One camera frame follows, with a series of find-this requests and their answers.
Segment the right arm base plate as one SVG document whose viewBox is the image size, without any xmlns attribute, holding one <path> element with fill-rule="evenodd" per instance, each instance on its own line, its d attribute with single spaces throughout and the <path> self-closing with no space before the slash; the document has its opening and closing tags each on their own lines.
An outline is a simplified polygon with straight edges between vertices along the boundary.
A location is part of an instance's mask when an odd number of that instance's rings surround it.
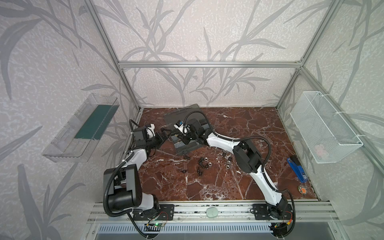
<svg viewBox="0 0 384 240">
<path fill-rule="evenodd" d="M 293 208 L 290 204 L 281 214 L 272 210 L 267 204 L 253 204 L 250 213 L 254 215 L 255 220 L 264 221 L 288 221 L 292 218 Z"/>
</svg>

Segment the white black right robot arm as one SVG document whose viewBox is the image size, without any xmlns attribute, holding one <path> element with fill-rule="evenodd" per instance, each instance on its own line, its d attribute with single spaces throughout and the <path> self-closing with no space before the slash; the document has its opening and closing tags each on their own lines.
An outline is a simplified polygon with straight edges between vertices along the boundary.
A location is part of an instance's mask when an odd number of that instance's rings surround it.
<svg viewBox="0 0 384 240">
<path fill-rule="evenodd" d="M 233 154 L 238 167 L 249 174 L 262 191 L 269 216 L 276 220 L 283 216 L 289 204 L 282 191 L 273 185 L 265 170 L 265 165 L 272 153 L 271 145 L 266 138 L 261 136 L 251 136 L 243 139 L 227 137 L 215 132 L 210 124 L 205 129 L 196 119 L 193 119 L 188 125 L 178 121 L 174 127 L 181 132 L 179 138 L 185 144 L 193 140 L 199 144 L 219 148 Z M 261 153 L 252 142 L 253 139 L 262 140 L 267 144 L 268 153 L 264 159 L 262 159 Z"/>
</svg>

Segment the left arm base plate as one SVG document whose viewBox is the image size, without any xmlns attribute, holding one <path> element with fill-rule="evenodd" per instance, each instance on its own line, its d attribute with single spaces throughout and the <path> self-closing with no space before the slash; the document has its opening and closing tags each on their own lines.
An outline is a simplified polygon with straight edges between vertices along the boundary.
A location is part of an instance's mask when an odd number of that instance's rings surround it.
<svg viewBox="0 0 384 240">
<path fill-rule="evenodd" d="M 174 218 L 175 205 L 160 204 L 158 209 L 145 210 L 142 213 L 134 212 L 133 219 L 135 221 L 171 221 Z"/>
</svg>

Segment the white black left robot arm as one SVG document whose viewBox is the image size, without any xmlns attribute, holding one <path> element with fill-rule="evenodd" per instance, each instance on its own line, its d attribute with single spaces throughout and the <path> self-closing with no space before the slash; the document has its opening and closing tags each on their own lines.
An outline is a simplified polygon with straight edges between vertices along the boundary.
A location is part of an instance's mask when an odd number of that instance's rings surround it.
<svg viewBox="0 0 384 240">
<path fill-rule="evenodd" d="M 155 219 L 161 214 L 157 197 L 145 194 L 139 176 L 139 169 L 171 136 L 172 131 L 155 125 L 139 126 L 129 120 L 131 133 L 130 147 L 126 157 L 115 168 L 107 169 L 103 176 L 103 208 L 109 217 L 120 217 L 131 213 L 144 219 Z"/>
</svg>

